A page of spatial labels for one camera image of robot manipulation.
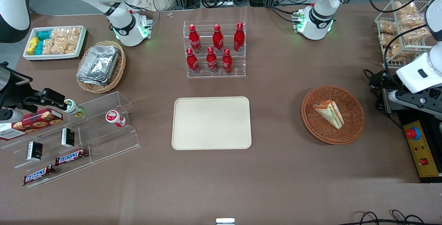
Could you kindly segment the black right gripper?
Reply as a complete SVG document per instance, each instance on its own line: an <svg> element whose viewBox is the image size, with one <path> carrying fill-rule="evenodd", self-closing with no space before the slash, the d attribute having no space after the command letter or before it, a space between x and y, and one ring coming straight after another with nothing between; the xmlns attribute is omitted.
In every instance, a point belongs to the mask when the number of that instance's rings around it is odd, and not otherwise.
<svg viewBox="0 0 442 225"><path fill-rule="evenodd" d="M1 106L9 109L37 111L38 105L52 106L62 111L68 109L65 96L50 88L34 90L32 77L8 68L9 63L1 63Z"/></svg>

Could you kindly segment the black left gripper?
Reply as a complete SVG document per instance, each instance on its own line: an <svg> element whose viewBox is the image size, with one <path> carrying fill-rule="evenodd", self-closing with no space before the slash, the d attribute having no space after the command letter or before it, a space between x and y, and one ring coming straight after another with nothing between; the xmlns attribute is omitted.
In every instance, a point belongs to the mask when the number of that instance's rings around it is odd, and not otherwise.
<svg viewBox="0 0 442 225"><path fill-rule="evenodd" d="M384 76L384 72L378 72L370 77L371 88L382 88L386 90L393 89L393 81ZM441 88L428 88L417 93L411 93L409 90L399 90L397 92L397 99L404 102L417 110L425 113L433 114L437 119L442 118L442 92Z"/></svg>

